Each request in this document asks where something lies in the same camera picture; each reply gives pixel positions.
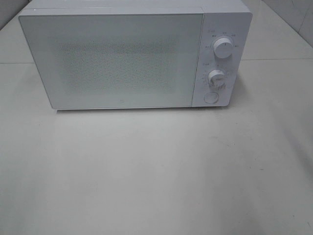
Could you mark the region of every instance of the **white microwave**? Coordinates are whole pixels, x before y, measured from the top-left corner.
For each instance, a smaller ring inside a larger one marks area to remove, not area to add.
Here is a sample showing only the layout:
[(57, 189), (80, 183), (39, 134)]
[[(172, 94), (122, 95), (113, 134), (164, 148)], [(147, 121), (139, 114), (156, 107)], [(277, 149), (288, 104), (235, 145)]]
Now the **white microwave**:
[(52, 108), (229, 104), (240, 0), (33, 0), (19, 20)]

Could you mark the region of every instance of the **white countertop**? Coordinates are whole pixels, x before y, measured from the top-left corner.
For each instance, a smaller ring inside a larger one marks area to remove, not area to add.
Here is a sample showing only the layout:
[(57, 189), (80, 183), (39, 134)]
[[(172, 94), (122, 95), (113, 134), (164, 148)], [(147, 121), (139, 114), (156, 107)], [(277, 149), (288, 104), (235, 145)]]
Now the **white countertop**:
[(259, 0), (226, 108), (51, 109), (0, 31), (1, 235), (312, 235), (313, 48)]

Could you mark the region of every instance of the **round button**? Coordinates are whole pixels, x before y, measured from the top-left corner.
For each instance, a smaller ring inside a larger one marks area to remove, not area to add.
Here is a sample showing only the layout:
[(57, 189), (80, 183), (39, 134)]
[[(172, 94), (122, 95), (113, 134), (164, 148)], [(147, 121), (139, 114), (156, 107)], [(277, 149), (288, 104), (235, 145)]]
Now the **round button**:
[(214, 53), (217, 57), (224, 59), (233, 53), (234, 44), (228, 37), (222, 37), (218, 39), (214, 45)]
[(221, 87), (225, 84), (225, 73), (222, 70), (213, 70), (208, 75), (211, 87)]
[(204, 101), (207, 104), (214, 104), (219, 100), (219, 94), (216, 92), (209, 92), (204, 95)]

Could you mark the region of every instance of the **power level knob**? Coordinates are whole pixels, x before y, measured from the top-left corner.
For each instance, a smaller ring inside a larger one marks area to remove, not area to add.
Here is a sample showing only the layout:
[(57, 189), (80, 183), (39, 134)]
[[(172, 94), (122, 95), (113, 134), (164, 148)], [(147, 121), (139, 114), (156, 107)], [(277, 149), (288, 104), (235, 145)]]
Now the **power level knob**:
[(214, 44), (213, 49), (217, 57), (224, 59), (233, 53), (234, 44), (228, 37), (219, 38)]
[(225, 84), (225, 73), (222, 70), (213, 70), (208, 75), (209, 84), (212, 87), (221, 87)]

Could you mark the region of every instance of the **wall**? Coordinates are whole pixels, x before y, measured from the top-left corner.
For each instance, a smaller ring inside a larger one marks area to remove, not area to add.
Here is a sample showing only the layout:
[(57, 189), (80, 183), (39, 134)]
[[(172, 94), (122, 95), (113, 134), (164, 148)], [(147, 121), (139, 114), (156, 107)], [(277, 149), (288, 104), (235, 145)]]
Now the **wall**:
[(0, 29), (27, 4), (28, 0), (0, 0)]
[(313, 46), (313, 0), (263, 0)]

